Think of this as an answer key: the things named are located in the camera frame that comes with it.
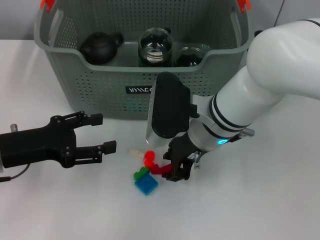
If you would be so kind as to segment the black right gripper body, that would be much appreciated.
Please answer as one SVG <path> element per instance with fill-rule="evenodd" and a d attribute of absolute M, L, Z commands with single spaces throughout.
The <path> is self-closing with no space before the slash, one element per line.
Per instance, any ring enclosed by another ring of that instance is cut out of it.
<path fill-rule="evenodd" d="M 200 152 L 201 150 L 194 145 L 191 141 L 188 132 L 184 133 L 182 136 L 177 136 L 169 143 L 169 148 L 176 149 L 176 159 L 171 160 L 175 162 L 180 161 L 194 161 L 195 162 L 195 152 Z"/>

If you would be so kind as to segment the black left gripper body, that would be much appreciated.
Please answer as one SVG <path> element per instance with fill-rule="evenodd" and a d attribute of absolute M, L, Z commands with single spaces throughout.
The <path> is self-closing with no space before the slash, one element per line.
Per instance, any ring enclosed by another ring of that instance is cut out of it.
<path fill-rule="evenodd" d="M 0 158 L 4 168 L 54 160 L 63 168 L 75 165 L 77 116 L 53 116 L 40 128 L 0 135 Z"/>

